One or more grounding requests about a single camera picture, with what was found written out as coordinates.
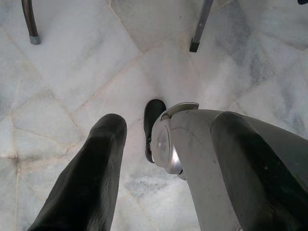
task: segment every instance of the white marble tile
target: white marble tile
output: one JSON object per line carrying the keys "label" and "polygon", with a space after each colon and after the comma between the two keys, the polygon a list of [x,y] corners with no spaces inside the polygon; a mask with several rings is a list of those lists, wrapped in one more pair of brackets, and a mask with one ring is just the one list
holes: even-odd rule
{"label": "white marble tile", "polygon": [[0,157],[15,157],[13,123],[10,116],[0,121]]}
{"label": "white marble tile", "polygon": [[16,159],[0,158],[0,227],[6,231],[15,230],[16,166]]}
{"label": "white marble tile", "polygon": [[13,122],[18,129],[26,130],[59,143],[78,143],[83,134],[68,113],[47,90],[32,98],[13,113]]}
{"label": "white marble tile", "polygon": [[105,1],[33,2],[42,44],[29,43],[19,0],[5,0],[0,22],[70,112],[139,50]]}
{"label": "white marble tile", "polygon": [[307,138],[308,86],[299,63],[238,99],[238,103],[248,116]]}
{"label": "white marble tile", "polygon": [[197,19],[194,4],[187,0],[112,0],[111,6],[141,51],[181,32]]}
{"label": "white marble tile", "polygon": [[194,26],[143,55],[138,65],[168,106],[196,101],[222,109],[275,75],[237,2],[212,14],[197,53],[188,51]]}
{"label": "white marble tile", "polygon": [[288,46],[277,39],[262,34],[259,34],[258,38],[278,73],[294,64],[302,53],[301,50]]}
{"label": "white marble tile", "polygon": [[69,161],[68,156],[23,161],[19,166],[20,175],[31,185],[36,195],[45,201]]}
{"label": "white marble tile", "polygon": [[46,137],[16,129],[15,144],[19,160],[50,159],[65,155],[68,147]]}
{"label": "white marble tile", "polygon": [[151,49],[137,63],[167,106],[195,101],[198,92],[202,90],[200,82],[207,81],[207,78],[202,79],[195,71],[188,49],[189,33],[185,32]]}
{"label": "white marble tile", "polygon": [[143,122],[128,129],[120,182],[158,230],[200,230],[187,182],[145,158]]}
{"label": "white marble tile", "polygon": [[111,231],[156,231],[131,195],[118,196]]}
{"label": "white marble tile", "polygon": [[304,71],[304,75],[305,75],[306,79],[308,80],[308,49],[306,50],[306,52],[300,58],[300,63],[301,63],[302,69]]}
{"label": "white marble tile", "polygon": [[159,230],[199,231],[193,199],[185,181],[177,181],[141,200]]}
{"label": "white marble tile", "polygon": [[17,231],[26,231],[43,207],[44,199],[22,178],[18,180]]}
{"label": "white marble tile", "polygon": [[214,83],[206,83],[208,88],[204,93],[209,91],[217,96],[208,97],[206,102],[213,98],[236,99],[274,75],[258,36],[248,25],[237,1],[211,15],[198,53],[192,58],[200,75]]}
{"label": "white marble tile", "polygon": [[0,26],[0,120],[44,88],[42,78]]}
{"label": "white marble tile", "polygon": [[144,73],[134,65],[113,78],[74,113],[74,118],[86,133],[102,116],[109,113],[119,114],[129,126],[143,117],[145,105],[156,97]]}
{"label": "white marble tile", "polygon": [[240,0],[249,23],[258,31],[294,48],[308,48],[307,6],[289,0]]}

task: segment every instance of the metal chair leg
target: metal chair leg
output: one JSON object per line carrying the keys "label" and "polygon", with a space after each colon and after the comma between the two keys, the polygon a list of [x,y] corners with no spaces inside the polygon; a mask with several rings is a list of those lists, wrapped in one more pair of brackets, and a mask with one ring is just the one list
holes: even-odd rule
{"label": "metal chair leg", "polygon": [[32,0],[21,0],[24,16],[26,20],[26,24],[29,31],[30,42],[33,45],[40,44],[39,34],[37,30],[37,26],[34,20],[34,14],[32,9]]}
{"label": "metal chair leg", "polygon": [[190,52],[197,52],[198,50],[200,39],[201,39],[203,30],[204,30],[208,15],[210,13],[213,1],[214,0],[204,0],[203,2],[199,22],[196,28],[196,32],[194,34],[194,37],[192,38],[191,46],[189,48]]}

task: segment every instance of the leg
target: leg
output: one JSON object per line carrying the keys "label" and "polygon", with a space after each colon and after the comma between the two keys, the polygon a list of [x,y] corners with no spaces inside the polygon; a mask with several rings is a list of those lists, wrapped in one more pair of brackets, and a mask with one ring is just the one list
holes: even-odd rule
{"label": "leg", "polygon": [[144,110],[143,129],[145,133],[145,157],[151,163],[154,163],[150,148],[152,128],[155,121],[164,110],[166,110],[166,106],[161,100],[149,101]]}
{"label": "leg", "polygon": [[213,1],[214,0],[204,0],[203,2],[199,22],[196,28],[196,32],[195,32],[194,37],[192,38],[191,47],[189,48],[190,52],[197,52],[198,50],[200,39],[201,39],[203,30],[204,30],[208,15],[210,14]]}
{"label": "leg", "polygon": [[60,174],[28,231],[109,231],[115,211],[127,127],[101,118]]}
{"label": "leg", "polygon": [[308,141],[250,117],[184,106],[159,116],[151,151],[156,165],[187,180],[200,229],[307,230]]}
{"label": "leg", "polygon": [[38,45],[40,44],[39,34],[37,30],[37,26],[34,20],[34,14],[32,9],[32,0],[21,0],[24,16],[26,20],[26,24],[29,31],[30,42],[31,44]]}

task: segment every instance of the tile grout line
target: tile grout line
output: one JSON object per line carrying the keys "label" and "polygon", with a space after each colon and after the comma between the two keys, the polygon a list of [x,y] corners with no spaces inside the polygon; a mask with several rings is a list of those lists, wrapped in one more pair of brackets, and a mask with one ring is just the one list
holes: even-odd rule
{"label": "tile grout line", "polygon": [[13,123],[12,112],[10,112],[9,118],[10,118],[10,122],[12,124],[12,141],[13,141],[15,158],[18,160],[18,152],[17,152],[17,147],[16,147],[16,133],[15,133],[15,126],[14,126],[14,123]]}
{"label": "tile grout line", "polygon": [[47,88],[47,87],[45,87],[45,88],[43,88],[41,91],[39,91],[38,93],[32,95],[26,102],[22,103],[20,106],[18,106],[18,107],[16,107],[16,108],[14,108],[14,109],[12,110],[12,115],[14,114],[13,111],[15,111],[15,110],[21,108],[22,106],[26,105],[29,101],[31,101],[32,99],[34,99],[35,97],[37,97],[38,95],[42,94],[43,92],[45,92],[45,91],[47,91],[47,90],[50,90],[50,89]]}
{"label": "tile grout line", "polygon": [[[123,26],[123,28],[126,30],[126,28],[125,28],[125,26],[123,25],[121,19],[119,18],[119,16],[115,13],[114,9],[112,8],[112,6],[111,6],[111,1],[112,1],[112,0],[109,0],[108,6],[110,7],[110,9],[111,9],[111,11],[113,12],[113,14],[118,18],[118,20],[119,20],[119,22],[121,23],[121,25]],[[221,5],[220,7],[218,7],[217,9],[213,10],[212,12],[210,12],[210,15],[215,14],[216,12],[218,12],[219,10],[221,10],[222,8],[224,8],[225,6],[227,6],[228,4],[232,3],[233,1],[234,1],[234,0],[229,0],[229,1],[227,1],[226,3],[224,3],[223,5]],[[166,42],[166,41],[168,41],[168,40],[170,40],[170,39],[173,39],[173,38],[175,38],[175,37],[181,35],[181,34],[182,34],[185,30],[187,30],[189,27],[191,27],[191,26],[194,25],[194,24],[197,24],[197,23],[198,23],[198,20],[199,20],[199,15],[198,15],[197,19],[196,19],[194,22],[192,22],[191,24],[185,26],[181,31],[179,31],[179,32],[177,32],[177,33],[174,33],[173,35],[171,35],[171,36],[169,36],[169,37],[166,37],[166,38],[162,39],[161,41],[155,43],[152,47],[148,48],[148,49],[145,50],[145,51],[141,51],[140,49],[139,49],[139,50],[141,51],[142,54],[145,54],[145,53],[147,53],[148,51],[150,51],[150,50],[152,50],[152,49],[154,49],[154,48],[157,48],[157,47],[161,46],[161,44],[163,44],[164,42]]]}
{"label": "tile grout line", "polygon": [[36,135],[36,136],[39,136],[39,137],[43,137],[43,138],[45,138],[45,139],[48,139],[48,140],[50,140],[50,141],[53,141],[53,142],[57,143],[58,145],[62,146],[63,148],[66,148],[67,146],[73,147],[74,145],[76,145],[76,143],[69,143],[69,144],[60,143],[59,141],[57,141],[57,140],[55,140],[55,139],[53,139],[53,138],[51,138],[51,137],[48,137],[48,136],[45,136],[45,135],[41,135],[41,134],[38,134],[38,133],[35,133],[35,132],[32,132],[32,131],[24,130],[24,129],[22,129],[22,128],[16,127],[15,125],[13,125],[13,128],[16,129],[16,130],[20,130],[20,131],[23,131],[23,132],[30,133],[30,134],[32,134],[32,135]]}
{"label": "tile grout line", "polygon": [[[300,57],[302,57],[302,55],[304,54],[303,51],[296,49],[296,50],[298,50],[298,52],[299,52],[299,56],[298,56],[298,57],[294,60],[294,62],[292,62],[290,65],[288,65],[288,66],[284,67],[282,70],[278,71],[278,70],[276,69],[276,67],[274,66],[274,64],[273,64],[272,59],[271,59],[270,56],[268,55],[267,50],[264,48],[263,43],[261,42],[260,36],[263,35],[263,36],[269,37],[269,38],[271,38],[271,39],[273,39],[273,40],[276,40],[276,41],[278,41],[278,42],[280,42],[280,43],[282,43],[282,42],[281,42],[279,39],[272,38],[272,37],[270,37],[270,36],[267,36],[266,34],[263,34],[263,33],[261,33],[261,32],[258,32],[258,31],[255,31],[254,33],[255,33],[255,35],[256,35],[256,37],[257,37],[257,39],[258,39],[258,42],[260,43],[260,46],[261,46],[262,51],[264,52],[264,54],[265,54],[265,56],[266,56],[266,58],[267,58],[269,64],[270,64],[271,67],[273,68],[273,70],[274,70],[274,72],[275,72],[275,75],[277,75],[277,76],[280,75],[282,72],[284,72],[287,68],[293,67],[293,66],[296,64],[296,62],[298,61],[298,59],[299,59]],[[285,44],[285,43],[283,43],[283,44],[284,44],[285,46],[287,46],[287,47],[290,47],[290,48],[293,48],[293,49],[294,49],[294,47],[291,47],[291,46],[289,46],[289,45],[287,45],[287,44]]]}
{"label": "tile grout line", "polygon": [[132,197],[132,199],[135,201],[135,203],[137,204],[137,206],[140,208],[140,210],[143,212],[143,214],[145,215],[146,218],[148,218],[148,220],[150,221],[150,223],[152,224],[152,226],[159,231],[159,229],[157,228],[157,226],[155,225],[155,222],[151,219],[151,217],[145,212],[143,206],[140,205],[140,203],[137,201],[137,199],[134,197],[134,195],[131,193],[131,191],[124,185],[122,184],[122,186],[128,191],[129,195]]}
{"label": "tile grout line", "polygon": [[[28,57],[24,54],[24,52],[18,47],[18,45],[16,44],[15,40],[12,39],[12,37],[11,37],[10,34],[5,30],[5,28],[4,28],[4,27],[2,27],[2,28],[3,28],[4,32],[5,32],[5,34],[7,35],[7,37],[9,38],[9,40],[12,42],[12,44],[18,49],[18,51],[22,54],[22,56],[31,64],[31,66],[39,73],[39,77],[44,81],[44,83],[45,83],[45,85],[46,85],[47,87],[46,87],[45,89],[43,89],[41,92],[43,92],[43,91],[46,90],[46,89],[50,90],[50,91],[52,92],[52,94],[53,94],[54,99],[60,104],[61,108],[64,109],[65,112],[68,113],[69,117],[72,119],[73,116],[69,113],[69,111],[68,111],[67,108],[64,106],[64,104],[62,103],[62,101],[60,101],[60,100],[56,97],[56,95],[55,95],[54,92],[52,91],[52,89],[51,89],[51,87],[49,86],[49,84],[45,81],[45,79],[44,79],[43,76],[41,75],[41,72],[40,72],[40,71],[37,69],[37,67],[28,59]],[[78,129],[81,131],[81,133],[82,133],[83,135],[86,136],[86,134],[84,134],[83,130],[82,130],[81,127],[75,122],[75,120],[72,120],[72,121],[75,123],[75,125],[78,127]]]}
{"label": "tile grout line", "polygon": [[240,105],[240,104],[239,104],[239,100],[240,100],[240,99],[242,99],[243,97],[245,97],[247,94],[251,94],[251,93],[257,91],[260,87],[262,87],[263,85],[266,85],[266,84],[267,84],[269,81],[271,81],[271,80],[277,80],[277,75],[274,75],[272,78],[268,78],[268,79],[264,80],[264,81],[261,82],[259,85],[255,86],[254,88],[251,88],[249,91],[245,92],[245,93],[242,94],[240,97],[234,99],[234,101],[236,101],[236,102],[238,103],[238,105]]}
{"label": "tile grout line", "polygon": [[123,29],[126,31],[126,33],[129,35],[131,41],[135,44],[135,46],[137,47],[137,49],[139,50],[140,53],[143,53],[139,47],[137,46],[137,44],[135,43],[135,41],[133,40],[132,36],[130,35],[130,33],[126,30],[125,26],[123,25],[121,19],[119,18],[119,16],[115,13],[114,9],[112,8],[111,6],[111,1],[112,0],[109,0],[109,4],[108,4],[108,7],[109,7],[109,10],[112,12],[112,14],[117,18],[118,22],[121,24],[121,26],[123,27]]}
{"label": "tile grout line", "polygon": [[63,155],[53,156],[52,158],[48,158],[48,159],[41,158],[41,159],[33,160],[30,157],[30,158],[26,158],[26,159],[22,160],[21,162],[23,163],[24,172],[27,172],[27,169],[29,169],[29,166],[31,165],[31,163],[37,163],[36,167],[31,166],[31,170],[40,170],[43,166],[46,166],[46,163],[44,163],[45,160],[48,160],[49,162],[52,162],[53,164],[58,164],[58,163],[63,163],[63,162],[71,161],[71,159],[69,160],[66,157],[67,156],[66,156],[66,153],[65,153]]}
{"label": "tile grout line", "polygon": [[15,231],[17,231],[17,222],[18,222],[18,203],[19,203],[19,163],[17,162],[16,168],[16,191],[15,191]]}
{"label": "tile grout line", "polygon": [[280,40],[280,38],[275,37],[274,35],[271,35],[270,33],[265,33],[265,32],[260,31],[259,29],[256,29],[256,28],[253,26],[253,23],[251,23],[251,20],[247,17],[247,15],[249,15],[249,14],[247,13],[248,10],[246,9],[246,7],[244,7],[244,4],[242,3],[242,0],[236,0],[236,1],[239,3],[239,5],[240,5],[242,11],[244,12],[244,14],[245,14],[245,16],[246,16],[246,21],[248,22],[248,25],[249,25],[252,29],[254,29],[254,30],[256,30],[258,33],[263,34],[263,35],[265,35],[265,36],[268,36],[268,37],[270,37],[270,38],[272,38],[272,39],[274,38],[274,39],[278,40],[279,42],[283,43],[283,44],[286,45],[286,46],[289,46],[289,47],[292,47],[292,48],[294,48],[294,49],[297,49],[297,48],[295,48],[295,47],[293,47],[293,46],[290,46],[290,45],[288,45],[287,43],[285,43],[284,40]]}
{"label": "tile grout line", "polygon": [[34,188],[32,187],[32,185],[23,177],[22,174],[20,174],[20,176],[26,183],[27,185],[31,188],[31,190],[34,192],[34,195],[42,202],[45,202],[45,199],[43,198],[42,195],[40,195],[36,190],[34,190]]}
{"label": "tile grout line", "polygon": [[247,112],[240,106],[240,103],[237,100],[234,100],[234,102],[245,113],[245,116],[248,116]]}
{"label": "tile grout line", "polygon": [[167,40],[164,40],[164,41],[160,42],[160,43],[158,44],[159,46],[154,46],[154,47],[148,49],[146,52],[141,53],[138,57],[136,57],[135,59],[133,59],[132,61],[130,61],[129,63],[127,63],[118,73],[116,73],[116,74],[115,74],[113,77],[111,77],[105,84],[103,84],[103,85],[96,91],[95,94],[93,94],[91,97],[89,97],[78,109],[76,109],[76,110],[73,112],[73,114],[79,112],[79,111],[84,107],[84,105],[86,105],[91,99],[95,98],[98,94],[100,94],[105,88],[107,88],[108,86],[110,86],[111,83],[112,83],[115,79],[118,79],[119,76],[125,74],[128,70],[130,70],[130,69],[133,68],[135,65],[137,65],[137,63],[142,59],[142,57],[144,57],[144,55],[146,55],[148,52],[150,52],[150,51],[152,51],[152,50],[154,50],[154,49],[160,47],[161,45],[163,45],[164,42],[166,42],[166,41],[168,41],[168,40],[170,40],[170,39],[172,39],[172,38],[176,38],[177,36],[182,35],[182,34],[185,32],[185,30],[187,30],[187,29],[188,29],[189,27],[191,27],[191,26],[194,26],[195,23],[196,23],[196,22],[194,22],[194,23],[188,25],[187,27],[184,28],[183,31],[181,31],[181,32],[179,32],[179,33],[173,35],[172,37],[170,37],[170,38],[167,39]]}

